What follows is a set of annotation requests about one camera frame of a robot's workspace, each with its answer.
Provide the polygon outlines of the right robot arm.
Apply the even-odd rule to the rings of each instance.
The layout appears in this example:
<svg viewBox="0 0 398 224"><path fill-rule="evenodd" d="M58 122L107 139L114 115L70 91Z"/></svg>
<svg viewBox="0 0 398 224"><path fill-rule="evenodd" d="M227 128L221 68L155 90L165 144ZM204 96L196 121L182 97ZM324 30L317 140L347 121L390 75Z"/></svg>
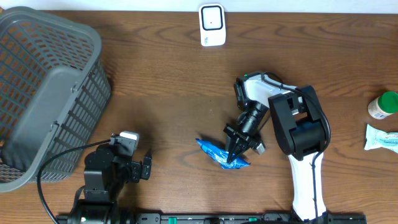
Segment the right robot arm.
<svg viewBox="0 0 398 224"><path fill-rule="evenodd" d="M269 114L275 138L292 169L295 219L321 223L326 215L321 165L331 140L331 128L311 85L297 87L278 81L272 72L254 72L236 79L234 90L242 113L234 128L226 125L227 163L248 149L262 153L260 125Z"/></svg>

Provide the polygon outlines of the blue Oreo cookie pack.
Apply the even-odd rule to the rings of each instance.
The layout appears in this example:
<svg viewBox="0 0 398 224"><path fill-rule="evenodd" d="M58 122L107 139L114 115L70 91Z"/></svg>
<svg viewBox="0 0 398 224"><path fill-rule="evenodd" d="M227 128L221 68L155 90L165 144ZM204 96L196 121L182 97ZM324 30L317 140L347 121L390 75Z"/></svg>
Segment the blue Oreo cookie pack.
<svg viewBox="0 0 398 224"><path fill-rule="evenodd" d="M222 169L240 169L250 165L250 163L241 158L237 158L233 162L227 163L228 152L216 147L211 142L206 140L196 139L196 142L202 151L215 162L217 162Z"/></svg>

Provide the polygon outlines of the green lid jar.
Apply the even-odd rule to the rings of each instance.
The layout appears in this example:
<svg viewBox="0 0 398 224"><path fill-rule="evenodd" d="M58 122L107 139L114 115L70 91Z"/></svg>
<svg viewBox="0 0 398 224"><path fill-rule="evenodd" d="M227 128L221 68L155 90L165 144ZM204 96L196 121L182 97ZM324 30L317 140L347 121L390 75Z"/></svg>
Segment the green lid jar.
<svg viewBox="0 0 398 224"><path fill-rule="evenodd" d="M387 91L368 104L368 113L375 119L384 119L397 112L397 93Z"/></svg>

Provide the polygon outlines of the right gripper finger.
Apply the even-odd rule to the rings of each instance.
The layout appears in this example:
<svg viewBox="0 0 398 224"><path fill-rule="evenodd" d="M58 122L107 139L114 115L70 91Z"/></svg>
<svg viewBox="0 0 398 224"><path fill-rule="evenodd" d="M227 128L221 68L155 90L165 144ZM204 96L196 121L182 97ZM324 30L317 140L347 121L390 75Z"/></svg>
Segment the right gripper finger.
<svg viewBox="0 0 398 224"><path fill-rule="evenodd" d="M250 145L246 142L236 142L231 148L231 160L234 161L241 154L246 152L250 148Z"/></svg>
<svg viewBox="0 0 398 224"><path fill-rule="evenodd" d="M226 137L226 151L228 152L226 162L232 163L236 158L236 149L238 145L238 138L234 134L227 134Z"/></svg>

